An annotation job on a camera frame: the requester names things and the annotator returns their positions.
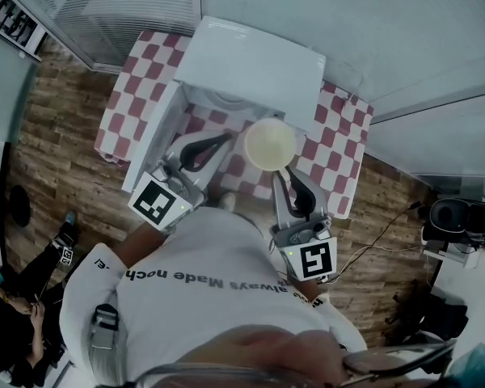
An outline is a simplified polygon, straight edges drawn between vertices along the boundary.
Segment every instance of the cable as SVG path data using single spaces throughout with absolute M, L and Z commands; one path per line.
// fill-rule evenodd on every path
M 451 244 L 453 244 L 453 246 L 454 246 L 454 248 L 455 248 L 456 250 L 458 250 L 460 253 L 462 253 L 462 254 L 464 254 L 464 255 L 471 255 L 471 254 L 473 254 L 475 251 L 478 251 L 478 249 L 477 249 L 476 247 L 472 247 L 472 248 L 473 248 L 473 251 L 464 251 L 464 250 L 462 250 L 461 248 L 459 248 L 459 247 L 456 245 L 456 243 L 455 243 L 455 242 L 453 242 L 453 243 L 451 243 Z
M 433 287 L 429 284 L 429 256 L 426 255 L 426 283 L 428 284 L 430 289 Z
M 399 217 L 401 217 L 406 211 L 408 210 L 413 210 L 413 209 L 416 209 L 417 207 L 420 207 L 421 206 L 421 203 L 420 201 L 416 201 L 415 203 L 413 203 L 412 205 L 410 205 L 407 209 L 404 209 L 402 213 L 400 213 L 396 218 L 394 218 L 393 220 L 391 220 L 389 223 L 388 223 L 388 226 L 386 226 L 386 228 L 382 231 L 381 234 L 379 234 L 375 240 L 373 240 L 373 243 L 370 244 L 369 246 L 365 246 L 365 247 L 362 247 L 360 250 L 363 250 L 354 260 L 351 261 L 352 257 L 357 253 L 357 251 L 350 257 L 350 259 L 348 260 L 348 262 L 344 265 L 344 267 L 341 269 L 341 271 L 339 272 L 339 275 L 334 279 L 334 280 L 331 280 L 329 281 L 328 283 L 329 284 L 333 284 L 335 283 L 341 275 L 343 275 L 346 270 L 352 266 L 357 260 L 359 260 L 359 258 L 364 254 L 366 253 L 366 251 L 370 248 L 370 247 L 375 247 L 375 243 L 377 243 L 377 241 L 383 236 L 383 234 L 390 228 L 390 226 L 397 221 L 397 219 Z
M 393 252 L 393 253 L 396 253 L 396 252 L 398 252 L 398 251 L 408 251 L 408 250 L 414 250 L 414 249 L 423 249 L 423 248 L 424 248 L 424 246 L 414 246 L 414 247 L 407 247 L 407 248 L 405 248 L 405 249 L 387 249 L 387 248 L 385 248 L 385 247 L 381 247 L 381 246 L 364 246 L 364 247 L 362 247 L 361 249 L 357 249 L 356 251 L 354 251 L 354 253 L 353 253 L 353 254 L 352 254 L 352 255 L 351 255 L 349 258 L 348 258 L 347 263 L 346 263 L 346 264 L 343 266 L 343 268 L 341 269 L 341 272 L 339 272 L 338 276 L 337 276 L 337 277 L 335 277 L 333 280 L 328 281 L 327 283 L 328 283 L 329 285 L 332 285 L 332 284 L 334 284 L 336 281 L 338 281 L 338 279 L 340 278 L 340 276 L 341 276 L 341 274 L 342 274 L 343 270 L 344 270 L 344 269 L 345 269 L 345 268 L 346 268 L 346 267 L 349 265 L 350 260 L 352 260 L 352 257 L 354 257 L 358 251 L 361 251 L 361 250 L 363 250 L 363 249 L 366 249 L 365 251 L 367 251 L 369 248 L 372 248 L 372 247 L 373 247 L 373 248 L 376 248 L 376 249 L 381 249 L 381 250 L 384 250 L 384 251 L 391 251 L 391 252 Z
M 370 247 L 374 247 L 374 244 L 377 243 L 377 241 L 382 237 L 382 235 L 390 228 L 390 226 L 394 223 L 394 221 L 397 221 L 397 219 L 399 217 L 401 217 L 405 212 L 407 211 L 407 209 L 405 209 L 402 213 L 400 213 L 396 218 L 394 218 L 392 221 L 390 221 L 388 223 L 388 226 L 386 226 L 386 228 L 382 231 L 381 234 L 379 234 L 375 240 L 373 240 L 373 243 L 370 244 L 370 246 L 366 246 L 365 249 L 363 250 L 362 253 L 360 253 L 351 263 L 347 262 L 344 266 L 344 268 L 341 269 L 341 272 L 339 273 L 338 277 L 340 277 L 342 274 L 345 273 L 345 271 L 350 267 L 352 266 L 357 260 L 359 260 L 359 258 L 364 254 L 366 253 L 366 251 L 370 248 Z
M 390 228 L 390 226 L 395 222 L 397 221 L 397 219 L 399 217 L 401 217 L 406 211 L 408 210 L 412 210 L 412 209 L 416 209 L 417 207 L 420 207 L 421 206 L 421 203 L 420 201 L 416 201 L 415 203 L 411 204 L 407 209 L 404 209 L 396 218 L 394 218 L 393 220 L 391 220 L 389 223 L 388 223 L 388 226 L 386 226 L 386 228 L 375 238 L 375 240 L 373 240 L 373 243 L 370 244 L 369 246 L 364 246 L 362 247 L 361 249 L 358 249 L 356 251 L 354 251 L 354 253 L 350 256 L 350 258 L 348 259 L 347 263 L 345 263 L 345 265 L 343 266 L 343 268 L 341 269 L 341 271 L 339 272 L 338 276 L 334 279 L 334 280 L 331 280 L 331 281 L 328 281 L 327 283 L 329 285 L 332 285 L 334 284 L 336 281 L 338 281 L 338 279 L 341 277 L 341 275 L 343 275 L 345 273 L 345 271 L 350 267 L 352 266 L 364 253 L 366 253 L 366 251 L 371 248 L 371 247 L 376 247 L 376 248 L 379 248 L 379 249 L 382 249 L 382 250 L 385 250 L 385 251 L 406 251 L 406 250 L 412 250 L 412 249 L 416 249 L 416 248 L 422 248 L 422 246 L 415 246 L 415 247 L 408 247 L 408 248 L 405 248 L 405 249 L 398 249 L 398 250 L 395 250 L 395 249 L 387 249 L 387 248 L 384 248 L 384 247 L 381 247 L 381 246 L 375 246 L 375 243 L 377 243 L 377 241 L 383 236 L 383 234 Z M 274 251 L 275 251 L 275 248 L 276 248 L 276 245 L 275 245 L 275 242 L 273 242 L 273 239 L 270 240 L 269 242 L 269 245 L 268 245 L 268 250 L 269 250 L 269 255 L 271 255 Z M 356 253 L 358 251 L 363 251 L 362 253 L 360 253 L 354 260 L 352 260 L 352 257 L 354 257 L 356 255 Z
M 56 267 L 54 268 L 54 270 L 56 270 L 56 269 L 57 269 L 57 266 L 59 266 L 59 263 L 60 263 L 60 262 L 61 262 L 61 260 L 58 260 L 58 262 L 57 262 Z M 43 293 L 44 293 L 45 289 L 47 289 L 47 285 L 49 284 L 50 279 L 51 279 L 51 277 L 49 277 L 49 278 L 47 279 L 47 281 L 45 282 L 45 286 L 43 286 L 43 288 L 42 288 L 42 290 L 41 290 L 41 293 L 40 293 L 40 296 L 38 297 L 36 294 L 34 295 L 34 296 L 36 297 L 36 299 L 37 299 L 37 301 L 36 301 L 36 305 L 35 305 L 35 308 L 37 308 L 37 307 L 38 307 L 38 305 L 40 304 L 40 302 L 41 302 L 41 297 L 43 296 Z
M 49 307 L 52 307 L 52 306 L 56 305 L 56 304 L 57 304 L 57 303 L 59 303 L 59 302 L 63 302 L 63 299 L 61 298 L 61 299 L 59 299 L 58 301 L 55 301 L 54 303 L 52 303 L 52 304 L 50 304 L 50 305 L 46 306 L 46 307 L 45 307 L 45 309 L 48 309 Z

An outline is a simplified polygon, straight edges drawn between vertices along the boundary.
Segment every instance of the buckle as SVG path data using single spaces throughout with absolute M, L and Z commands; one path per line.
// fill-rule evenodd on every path
M 119 330 L 119 313 L 109 304 L 95 308 L 91 320 L 91 346 L 97 349 L 112 350 L 115 345 L 115 333 Z

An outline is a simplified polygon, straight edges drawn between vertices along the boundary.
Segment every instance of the table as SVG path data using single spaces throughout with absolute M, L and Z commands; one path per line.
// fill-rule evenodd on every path
M 478 344 L 485 344 L 485 252 L 479 252 L 476 268 L 464 269 L 452 260 L 442 262 L 432 294 L 449 304 L 466 305 L 469 322 L 458 337 L 453 362 Z
M 99 126 L 95 149 L 104 159 L 127 166 L 146 127 L 150 113 L 173 78 L 190 38 L 143 32 L 133 46 L 116 81 Z M 298 138 L 291 166 L 305 172 L 326 192 L 329 213 L 347 218 L 356 192 L 373 108 L 325 82 L 320 88 L 314 127 Z M 253 167 L 244 158 L 243 137 L 252 123 L 224 112 L 189 105 L 178 136 L 201 130 L 231 132 L 235 147 L 212 183 L 229 190 L 270 199 L 271 173 Z

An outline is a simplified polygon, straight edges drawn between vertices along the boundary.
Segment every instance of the eyeglasses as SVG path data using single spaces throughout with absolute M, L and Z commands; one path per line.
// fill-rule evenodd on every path
M 401 377 L 449 355 L 456 342 L 375 348 L 349 354 L 344 368 L 351 375 L 339 388 Z M 264 371 L 213 364 L 169 364 L 143 373 L 124 388 L 319 388 L 307 377 L 284 369 Z

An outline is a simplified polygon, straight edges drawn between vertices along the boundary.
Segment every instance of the checkered tablecloth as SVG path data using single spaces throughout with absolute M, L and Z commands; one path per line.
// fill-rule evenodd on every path
M 174 76 L 190 38 L 143 32 L 133 46 L 113 89 L 95 148 L 108 161 L 127 165 L 166 84 Z M 347 218 L 356 192 L 373 109 L 331 83 L 325 83 L 313 130 L 297 140 L 291 166 L 308 174 L 327 194 L 329 212 Z M 189 105 L 178 134 L 222 130 L 235 137 L 234 149 L 212 183 L 253 196 L 271 198 L 271 173 L 251 165 L 243 138 L 252 123 L 224 112 Z

